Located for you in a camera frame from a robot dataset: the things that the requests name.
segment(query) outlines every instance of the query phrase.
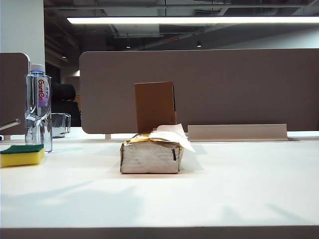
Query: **ceiling light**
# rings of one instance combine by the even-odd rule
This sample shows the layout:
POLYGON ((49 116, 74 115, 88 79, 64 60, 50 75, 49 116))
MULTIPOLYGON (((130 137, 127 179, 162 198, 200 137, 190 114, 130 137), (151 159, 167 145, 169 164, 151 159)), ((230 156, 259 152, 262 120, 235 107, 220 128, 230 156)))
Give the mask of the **ceiling light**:
POLYGON ((319 23, 318 16, 68 17, 73 24, 319 23))

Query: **yellow sponge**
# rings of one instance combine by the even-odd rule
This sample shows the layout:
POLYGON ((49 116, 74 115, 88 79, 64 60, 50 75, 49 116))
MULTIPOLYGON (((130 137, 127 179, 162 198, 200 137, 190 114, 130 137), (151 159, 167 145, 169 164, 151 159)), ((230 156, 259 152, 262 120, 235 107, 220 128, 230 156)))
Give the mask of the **yellow sponge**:
POLYGON ((38 164, 44 157, 43 144, 13 145, 1 151, 1 167, 38 164))

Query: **tissue box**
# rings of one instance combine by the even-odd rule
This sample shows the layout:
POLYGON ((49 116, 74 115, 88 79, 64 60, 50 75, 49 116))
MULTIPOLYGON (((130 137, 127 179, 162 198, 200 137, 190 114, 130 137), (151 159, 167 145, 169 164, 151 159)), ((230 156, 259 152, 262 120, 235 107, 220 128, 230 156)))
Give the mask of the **tissue box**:
POLYGON ((178 142, 137 134, 121 146, 121 172, 178 173, 182 155, 178 142))
POLYGON ((184 148, 194 149, 181 124, 160 125, 121 146, 122 173, 178 173, 184 148))

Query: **gray partition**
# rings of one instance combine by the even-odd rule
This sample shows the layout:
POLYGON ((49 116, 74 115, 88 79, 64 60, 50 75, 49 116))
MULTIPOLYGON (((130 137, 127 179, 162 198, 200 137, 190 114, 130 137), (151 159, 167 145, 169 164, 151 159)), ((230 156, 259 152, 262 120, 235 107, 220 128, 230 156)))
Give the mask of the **gray partition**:
POLYGON ((319 130, 318 56, 319 49, 85 52, 82 127, 136 132, 134 83, 172 81, 185 130, 253 123, 319 130))
POLYGON ((29 67, 29 57, 23 53, 0 53, 0 124, 21 120, 19 125, 0 131, 2 135, 24 134, 24 76, 29 67))

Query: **brown cardboard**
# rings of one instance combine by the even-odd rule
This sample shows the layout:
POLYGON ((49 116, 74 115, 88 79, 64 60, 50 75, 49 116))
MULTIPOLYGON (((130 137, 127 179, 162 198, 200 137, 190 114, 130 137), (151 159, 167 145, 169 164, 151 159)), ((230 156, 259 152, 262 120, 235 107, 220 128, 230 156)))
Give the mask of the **brown cardboard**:
POLYGON ((176 124, 172 82, 135 83, 134 90, 138 133, 176 124))
POLYGON ((188 140, 210 141, 287 141, 286 124, 189 125, 188 140))

